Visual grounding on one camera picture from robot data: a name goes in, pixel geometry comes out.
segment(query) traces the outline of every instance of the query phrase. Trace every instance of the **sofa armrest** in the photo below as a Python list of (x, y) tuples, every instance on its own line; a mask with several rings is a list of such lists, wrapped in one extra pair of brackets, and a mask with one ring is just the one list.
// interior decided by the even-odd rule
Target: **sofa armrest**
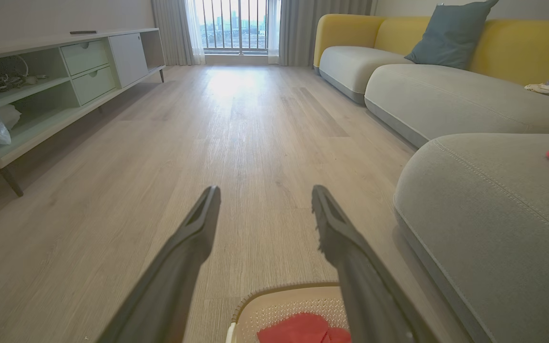
[(376, 33), (386, 17), (351, 14), (326, 14), (316, 27), (313, 65), (319, 67), (323, 51), (330, 46), (374, 48)]

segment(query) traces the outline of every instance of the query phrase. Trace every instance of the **cabinet door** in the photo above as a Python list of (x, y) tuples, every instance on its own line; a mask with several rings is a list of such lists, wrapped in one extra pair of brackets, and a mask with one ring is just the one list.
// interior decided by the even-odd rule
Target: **cabinet door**
[(148, 65), (139, 33), (109, 37), (116, 71), (122, 88), (148, 74)]

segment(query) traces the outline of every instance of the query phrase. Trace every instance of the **wooden floor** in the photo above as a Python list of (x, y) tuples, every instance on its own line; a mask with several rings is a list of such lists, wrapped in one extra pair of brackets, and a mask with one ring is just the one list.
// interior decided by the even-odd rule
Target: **wooden floor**
[(317, 250), (329, 188), (443, 342), (466, 341), (396, 230), (414, 150), (306, 68), (171, 67), (10, 165), (0, 178), (0, 343), (96, 341), (208, 185), (222, 206), (184, 341), (223, 343), (242, 296), (336, 280)]

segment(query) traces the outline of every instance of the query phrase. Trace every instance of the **sofa seat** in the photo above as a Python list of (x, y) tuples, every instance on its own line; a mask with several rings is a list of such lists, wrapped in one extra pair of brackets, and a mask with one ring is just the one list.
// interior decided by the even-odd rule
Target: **sofa seat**
[(466, 132), (549, 133), (549, 96), (439, 65), (379, 67), (368, 82), (366, 106), (418, 147)]
[(549, 134), (448, 135), (399, 178), (400, 227), (476, 342), (549, 342), (547, 150)]
[(324, 50), (319, 73), (353, 101), (364, 104), (366, 85), (381, 65), (414, 64), (404, 56), (362, 46), (331, 46)]

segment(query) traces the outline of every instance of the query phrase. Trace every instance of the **sofa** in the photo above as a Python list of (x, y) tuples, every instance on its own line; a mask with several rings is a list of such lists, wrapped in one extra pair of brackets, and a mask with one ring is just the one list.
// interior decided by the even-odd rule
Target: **sofa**
[(326, 15), (315, 71), (418, 151), (399, 230), (473, 341), (549, 342), (549, 21), (487, 21), (468, 70), (404, 59), (429, 18)]

